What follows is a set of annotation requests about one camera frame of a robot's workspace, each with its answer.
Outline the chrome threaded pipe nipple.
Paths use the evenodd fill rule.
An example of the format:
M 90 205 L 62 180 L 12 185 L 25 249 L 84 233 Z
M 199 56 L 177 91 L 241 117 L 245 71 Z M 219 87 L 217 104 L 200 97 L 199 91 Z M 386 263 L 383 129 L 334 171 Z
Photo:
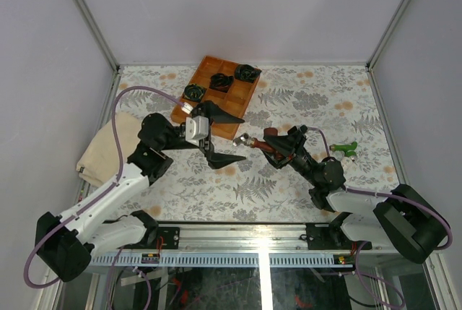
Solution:
M 241 134 L 239 137 L 234 138 L 232 141 L 234 146 L 253 147 L 254 140 L 247 133 Z

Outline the white pipe fitting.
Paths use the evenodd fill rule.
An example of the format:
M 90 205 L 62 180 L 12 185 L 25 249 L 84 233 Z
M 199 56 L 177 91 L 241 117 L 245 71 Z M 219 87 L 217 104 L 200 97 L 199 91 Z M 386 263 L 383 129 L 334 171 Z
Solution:
M 341 165 L 344 171 L 347 171 L 347 169 L 350 168 L 353 164 L 354 164 L 354 161 L 349 157 L 343 157 L 341 159 Z

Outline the brown water faucet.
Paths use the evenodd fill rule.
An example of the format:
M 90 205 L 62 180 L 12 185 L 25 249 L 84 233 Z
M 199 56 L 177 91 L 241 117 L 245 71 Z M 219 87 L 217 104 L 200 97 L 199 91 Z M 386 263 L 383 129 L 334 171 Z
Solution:
M 268 127 L 263 130 L 263 135 L 265 137 L 277 136 L 278 133 L 279 133 L 278 129 L 274 127 Z M 250 139 L 250 147 L 258 148 L 262 152 L 267 152 L 268 154 L 274 156 L 275 158 L 278 158 L 278 159 L 283 158 L 283 156 L 276 149 L 274 149 L 271 145 L 269 145 L 265 140 L 261 141 L 261 140 L 256 139 L 255 137 L 252 137 Z

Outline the green water faucet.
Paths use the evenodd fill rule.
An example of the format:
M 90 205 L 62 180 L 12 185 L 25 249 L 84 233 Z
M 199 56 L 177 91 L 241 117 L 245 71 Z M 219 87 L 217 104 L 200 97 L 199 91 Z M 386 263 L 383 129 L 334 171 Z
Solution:
M 342 152 L 344 154 L 344 157 L 349 158 L 351 161 L 355 161 L 357 159 L 357 142 L 353 141 L 352 143 L 349 144 L 332 144 L 329 146 L 329 150 L 332 152 Z

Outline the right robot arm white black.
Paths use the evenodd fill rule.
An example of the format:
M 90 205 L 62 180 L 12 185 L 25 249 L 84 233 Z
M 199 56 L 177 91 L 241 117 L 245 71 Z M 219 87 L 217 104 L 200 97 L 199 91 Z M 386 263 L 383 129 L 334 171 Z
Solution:
M 345 248 L 353 241 L 393 247 L 410 262 L 421 264 L 428 256 L 453 242 L 445 218 L 413 187 L 399 184 L 389 192 L 359 189 L 346 183 L 340 160 L 315 160 L 305 149 L 309 127 L 294 126 L 285 135 L 275 128 L 263 131 L 261 150 L 276 169 L 291 167 L 312 187 L 313 204 L 337 212 L 329 225 L 330 242 Z

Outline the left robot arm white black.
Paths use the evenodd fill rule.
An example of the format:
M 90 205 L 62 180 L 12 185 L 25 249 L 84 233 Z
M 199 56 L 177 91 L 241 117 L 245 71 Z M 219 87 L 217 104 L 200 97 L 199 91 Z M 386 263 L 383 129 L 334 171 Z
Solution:
M 125 245 L 150 248 L 157 243 L 157 222 L 145 211 L 108 221 L 109 214 L 134 195 L 148 189 L 172 165 L 167 150 L 197 149 L 212 169 L 243 160 L 239 155 L 216 153 L 212 144 L 212 124 L 241 124 L 242 118 L 222 110 L 207 100 L 191 107 L 186 120 L 173 126 L 162 114 L 151 113 L 141 122 L 139 143 L 123 160 L 119 171 L 95 192 L 63 211 L 46 212 L 37 221 L 33 256 L 69 282 L 82 274 L 92 258 Z

